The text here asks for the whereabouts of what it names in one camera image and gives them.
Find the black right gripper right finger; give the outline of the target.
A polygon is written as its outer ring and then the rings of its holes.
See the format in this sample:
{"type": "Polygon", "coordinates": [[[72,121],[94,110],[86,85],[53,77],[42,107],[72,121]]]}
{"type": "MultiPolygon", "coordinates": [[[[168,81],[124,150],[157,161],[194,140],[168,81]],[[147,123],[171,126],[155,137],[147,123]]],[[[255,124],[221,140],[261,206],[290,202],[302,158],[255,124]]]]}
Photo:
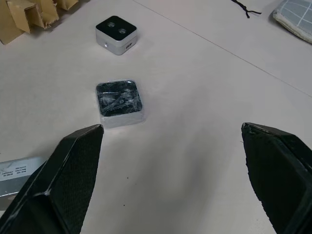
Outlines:
{"type": "Polygon", "coordinates": [[[252,188],[278,234],[312,232],[312,151],[296,135],[245,122],[241,127],[252,188]]]}

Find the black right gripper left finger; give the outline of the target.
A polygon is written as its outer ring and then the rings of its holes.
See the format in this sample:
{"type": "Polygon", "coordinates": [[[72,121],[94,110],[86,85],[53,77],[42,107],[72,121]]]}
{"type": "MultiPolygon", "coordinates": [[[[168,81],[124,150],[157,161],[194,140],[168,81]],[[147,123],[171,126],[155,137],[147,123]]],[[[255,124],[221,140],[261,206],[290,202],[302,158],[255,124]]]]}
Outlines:
{"type": "Polygon", "coordinates": [[[64,137],[0,218],[2,234],[79,234],[94,190],[104,129],[64,137]]]}

